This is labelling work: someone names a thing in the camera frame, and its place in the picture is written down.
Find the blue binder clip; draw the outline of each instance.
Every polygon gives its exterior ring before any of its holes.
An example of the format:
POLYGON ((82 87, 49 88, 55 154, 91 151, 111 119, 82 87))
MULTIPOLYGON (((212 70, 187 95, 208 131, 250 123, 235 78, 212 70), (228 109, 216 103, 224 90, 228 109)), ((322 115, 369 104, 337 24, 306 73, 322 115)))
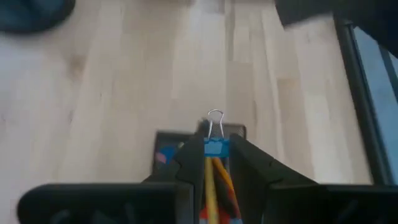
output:
POLYGON ((229 140, 224 139, 223 130, 223 118, 224 113, 220 110, 211 110, 208 112, 210 115, 212 112, 221 113, 220 118, 220 129, 222 138, 211 138, 211 131, 213 129, 213 120, 210 119, 210 127, 207 138, 205 138, 205 157, 228 157, 229 156, 229 140))

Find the bundle of pencils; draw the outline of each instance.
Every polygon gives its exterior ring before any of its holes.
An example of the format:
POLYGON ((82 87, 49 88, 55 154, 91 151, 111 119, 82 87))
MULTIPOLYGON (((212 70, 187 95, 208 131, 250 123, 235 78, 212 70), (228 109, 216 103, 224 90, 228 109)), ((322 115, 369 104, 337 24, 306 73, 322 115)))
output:
POLYGON ((205 158, 205 195, 201 223, 241 223, 231 177, 218 157, 205 158))

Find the window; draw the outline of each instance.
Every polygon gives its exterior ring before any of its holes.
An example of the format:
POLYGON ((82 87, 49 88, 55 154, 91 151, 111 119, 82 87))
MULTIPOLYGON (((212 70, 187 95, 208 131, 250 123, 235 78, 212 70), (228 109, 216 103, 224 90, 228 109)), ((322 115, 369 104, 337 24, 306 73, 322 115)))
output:
POLYGON ((398 184, 398 59, 359 27, 335 24, 374 183, 398 184))

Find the metal clip handle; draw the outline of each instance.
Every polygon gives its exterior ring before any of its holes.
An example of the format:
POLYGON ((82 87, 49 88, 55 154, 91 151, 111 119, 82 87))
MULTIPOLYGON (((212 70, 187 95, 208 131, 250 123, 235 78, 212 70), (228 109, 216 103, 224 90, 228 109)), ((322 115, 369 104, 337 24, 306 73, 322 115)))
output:
POLYGON ((213 119, 210 117, 210 114, 211 114, 212 112, 219 112, 219 113, 221 114, 221 118, 220 118, 220 120, 218 121, 218 123, 220 124, 221 136, 224 138, 224 129, 223 129, 223 118, 224 118, 224 113, 223 113, 222 111, 220 111, 220 110, 211 110, 211 111, 209 111, 209 112, 207 113, 208 119, 209 119, 209 121, 210 121, 209 133, 208 133, 208 135, 207 135, 207 138, 208 138, 208 139, 210 138, 211 130, 213 129, 213 119))

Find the wooden floor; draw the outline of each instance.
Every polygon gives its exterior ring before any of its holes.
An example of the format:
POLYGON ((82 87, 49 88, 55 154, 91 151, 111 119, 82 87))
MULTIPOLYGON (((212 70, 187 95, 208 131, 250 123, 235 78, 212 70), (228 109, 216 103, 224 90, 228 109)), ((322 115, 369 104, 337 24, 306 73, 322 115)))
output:
POLYGON ((370 183, 333 19, 284 31, 266 0, 79 0, 0 37, 0 222, 47 182, 138 182, 155 131, 210 109, 319 182, 370 183))

